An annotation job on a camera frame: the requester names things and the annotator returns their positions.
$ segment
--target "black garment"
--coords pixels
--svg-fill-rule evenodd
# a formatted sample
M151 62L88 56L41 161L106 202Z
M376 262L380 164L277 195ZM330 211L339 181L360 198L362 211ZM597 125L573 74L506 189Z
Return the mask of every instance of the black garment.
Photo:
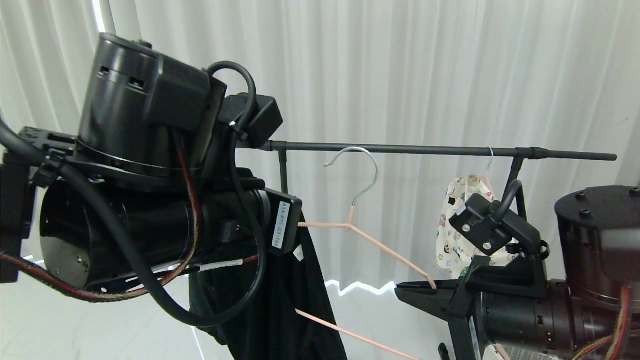
M299 228L296 245L304 259L294 254L267 256L262 286L253 302L237 317L218 327L203 328L218 343L227 345L237 360L341 360L346 359L337 331L295 312L300 309L335 323L316 250L307 228ZM231 246L215 261L248 258L255 244ZM253 281L257 263L219 268L189 276L191 311L215 315L236 304Z

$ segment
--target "white floor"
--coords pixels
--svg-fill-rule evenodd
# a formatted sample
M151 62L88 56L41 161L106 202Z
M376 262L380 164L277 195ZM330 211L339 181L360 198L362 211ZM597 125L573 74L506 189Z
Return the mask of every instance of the white floor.
M187 287L177 279L168 289L186 305ZM0 291L2 360L231 359L226 347L176 322L148 296L87 304L24 275ZM446 323L401 303L392 290L339 293L329 285L328 291L339 325L348 330L419 359L439 359L441 342L451 350ZM402 359L349 336L343 340L350 359Z

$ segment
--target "white garment with cartoon print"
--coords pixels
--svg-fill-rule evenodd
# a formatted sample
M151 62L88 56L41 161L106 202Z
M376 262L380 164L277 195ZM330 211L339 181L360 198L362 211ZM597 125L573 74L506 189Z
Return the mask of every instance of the white garment with cartoon print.
M473 244L457 232L449 223L449 219L456 213L467 199L475 194L481 194L489 201L495 196L477 176L465 176L453 179L445 193L442 212L436 236L436 264L438 268L451 273L451 279L457 279L467 273L471 259L481 254ZM491 258L491 265L507 265L516 256L509 254L504 248L496 252Z

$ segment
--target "hanging clothes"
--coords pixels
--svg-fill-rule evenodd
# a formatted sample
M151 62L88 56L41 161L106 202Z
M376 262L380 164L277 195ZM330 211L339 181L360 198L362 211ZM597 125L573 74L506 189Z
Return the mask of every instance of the hanging clothes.
M217 259L243 259L255 255L255 244L229 247ZM335 323L333 309L308 229L296 233L295 251L268 254L267 268L253 302L237 317L217 327L200 330L228 346L238 360L341 360L347 359L340 334L296 313L306 313ZM189 276L191 311L211 316L244 296L257 262L219 268Z
M451 279L464 276L473 257L481 254L480 250L449 223L453 214L475 193L482 195L489 201L495 200L489 187L485 185L482 178L477 176L453 179L445 192L436 235L436 264L438 268L449 271ZM509 254L503 248L491 257L491 265L504 266L515 257L516 255Z

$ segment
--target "clothes rack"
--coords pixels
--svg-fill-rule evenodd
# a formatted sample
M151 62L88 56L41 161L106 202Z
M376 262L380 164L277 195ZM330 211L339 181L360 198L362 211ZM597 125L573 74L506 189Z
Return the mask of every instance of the clothes rack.
M419 154L419 155L452 155L452 156L497 156L501 158L513 158L511 171L506 186L518 178L525 159L576 159L616 161L618 156L601 152L580 151L555 151L541 147L453 147L453 146L412 146L412 145L374 145L357 143L310 143L310 142L285 142L269 140L260 149L263 151L276 151L280 162L281 191L289 192L289 179L287 171L287 151L341 151L346 147L362 147L370 152L381 154ZM524 203L524 190L521 188L516 196L518 214L527 219L527 211Z

